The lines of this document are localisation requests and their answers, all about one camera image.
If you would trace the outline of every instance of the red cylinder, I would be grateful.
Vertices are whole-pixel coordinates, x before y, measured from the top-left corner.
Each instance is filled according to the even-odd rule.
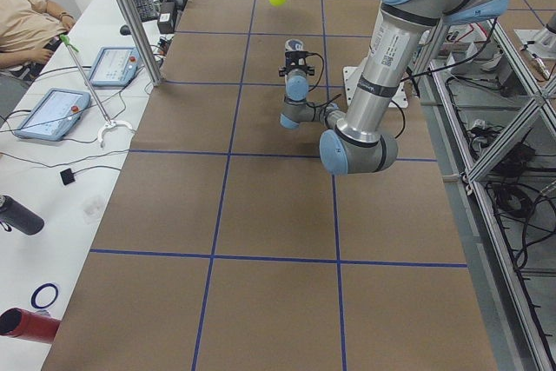
[[[11,308],[0,316],[0,335],[27,341],[52,343],[60,326],[58,319]]]

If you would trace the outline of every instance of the keyboard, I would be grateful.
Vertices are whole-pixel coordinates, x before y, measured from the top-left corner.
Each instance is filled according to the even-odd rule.
[[[154,21],[158,19],[155,2],[153,0],[133,0],[137,7],[141,22]]]

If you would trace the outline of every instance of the black box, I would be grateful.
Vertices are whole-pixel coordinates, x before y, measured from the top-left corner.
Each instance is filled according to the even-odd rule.
[[[158,16],[158,30],[161,34],[173,34],[175,21],[177,19],[177,8],[174,2],[162,2],[160,15]]]

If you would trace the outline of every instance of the blue and white device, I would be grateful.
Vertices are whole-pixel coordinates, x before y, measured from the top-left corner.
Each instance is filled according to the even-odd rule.
[[[89,102],[90,94],[86,91],[50,89],[14,131],[14,135],[25,139],[60,141],[89,107]]]
[[[125,87],[135,77],[140,61],[135,47],[103,47],[90,69],[89,80],[94,87]]]

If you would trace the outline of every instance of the blue ring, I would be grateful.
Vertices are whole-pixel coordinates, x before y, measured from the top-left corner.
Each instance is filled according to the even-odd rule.
[[[45,288],[48,288],[48,287],[51,287],[51,288],[54,289],[54,291],[55,291],[54,299],[52,299],[52,301],[50,303],[47,303],[44,306],[39,306],[38,304],[36,304],[36,297],[38,296],[38,294],[41,291],[43,291]],[[39,308],[39,309],[40,308],[49,308],[57,300],[59,294],[60,294],[60,289],[58,288],[58,286],[56,284],[54,284],[53,282],[47,282],[46,284],[43,284],[42,286],[40,286],[39,288],[37,288],[33,292],[33,295],[31,296],[31,306],[33,306],[33,308]]]

